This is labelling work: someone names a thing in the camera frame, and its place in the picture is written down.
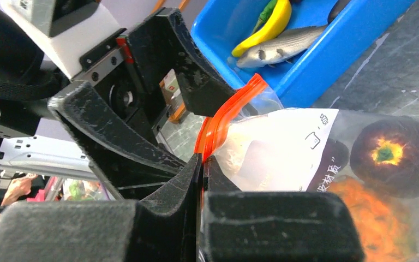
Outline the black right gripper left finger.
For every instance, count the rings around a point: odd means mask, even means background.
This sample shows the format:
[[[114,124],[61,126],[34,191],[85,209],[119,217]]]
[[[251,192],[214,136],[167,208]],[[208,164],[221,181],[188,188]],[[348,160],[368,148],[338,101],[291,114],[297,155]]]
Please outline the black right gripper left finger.
[[[20,202],[0,218],[0,261],[196,261],[200,154],[148,197]]]

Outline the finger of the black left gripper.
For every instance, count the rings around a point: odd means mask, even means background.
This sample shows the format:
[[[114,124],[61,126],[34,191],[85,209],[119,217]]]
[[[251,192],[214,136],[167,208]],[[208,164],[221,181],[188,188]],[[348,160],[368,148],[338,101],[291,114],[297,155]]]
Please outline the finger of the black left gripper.
[[[177,8],[161,8],[126,32],[135,83],[152,93],[174,70],[188,111],[213,117],[235,94],[194,43]]]

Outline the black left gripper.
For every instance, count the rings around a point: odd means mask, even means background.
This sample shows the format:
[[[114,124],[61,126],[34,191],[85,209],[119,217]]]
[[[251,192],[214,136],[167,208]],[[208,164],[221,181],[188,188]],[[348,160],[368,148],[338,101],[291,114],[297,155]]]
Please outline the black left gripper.
[[[133,26],[117,22],[121,30],[83,55],[84,71],[69,79],[0,5],[0,139],[35,136],[45,118],[58,120],[115,197],[143,199],[185,162],[154,145],[170,106],[160,82],[139,90],[126,43]]]

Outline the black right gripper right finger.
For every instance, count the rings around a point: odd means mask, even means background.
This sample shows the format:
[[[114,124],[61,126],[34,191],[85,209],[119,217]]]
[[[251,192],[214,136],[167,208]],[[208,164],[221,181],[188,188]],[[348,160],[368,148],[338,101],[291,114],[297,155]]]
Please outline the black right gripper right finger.
[[[206,160],[202,252],[207,261],[363,261],[351,214],[332,193],[243,192]]]

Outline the orange toy pineapple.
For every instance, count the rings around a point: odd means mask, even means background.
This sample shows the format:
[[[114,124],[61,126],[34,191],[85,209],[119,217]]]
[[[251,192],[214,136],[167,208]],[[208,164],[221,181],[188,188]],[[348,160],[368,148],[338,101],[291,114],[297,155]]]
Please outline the orange toy pineapple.
[[[408,209],[396,199],[378,194],[350,176],[332,183],[328,191],[349,209],[365,261],[409,261],[417,257]]]

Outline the clear zip top bag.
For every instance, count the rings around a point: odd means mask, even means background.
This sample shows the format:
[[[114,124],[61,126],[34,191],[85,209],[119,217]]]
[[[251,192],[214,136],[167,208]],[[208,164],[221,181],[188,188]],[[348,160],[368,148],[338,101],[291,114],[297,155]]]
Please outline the clear zip top bag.
[[[416,116],[285,108],[267,82],[255,74],[213,117],[204,120],[194,151],[202,154],[204,161],[214,157],[223,174],[244,192],[311,192],[307,188],[327,140],[334,139],[348,147],[349,161],[332,183],[350,176],[368,187],[351,170],[352,146],[367,125],[402,117],[419,121]],[[419,197],[381,195],[400,201],[408,209],[418,251],[409,261],[419,261]]]

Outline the dark red toy fruit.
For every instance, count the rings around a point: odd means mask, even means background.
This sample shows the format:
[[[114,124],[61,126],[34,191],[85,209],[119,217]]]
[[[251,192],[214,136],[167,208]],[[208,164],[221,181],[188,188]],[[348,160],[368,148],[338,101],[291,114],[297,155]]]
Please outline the dark red toy fruit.
[[[367,125],[352,146],[350,166],[380,194],[419,197],[419,121],[402,117]]]

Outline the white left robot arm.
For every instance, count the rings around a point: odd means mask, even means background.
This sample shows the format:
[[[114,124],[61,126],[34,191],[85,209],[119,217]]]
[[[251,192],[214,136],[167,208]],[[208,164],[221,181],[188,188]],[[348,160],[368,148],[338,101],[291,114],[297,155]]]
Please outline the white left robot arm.
[[[149,196],[185,166],[156,139],[170,71],[196,115],[215,115],[236,93],[176,8],[124,28],[100,1],[2,1],[0,169]]]

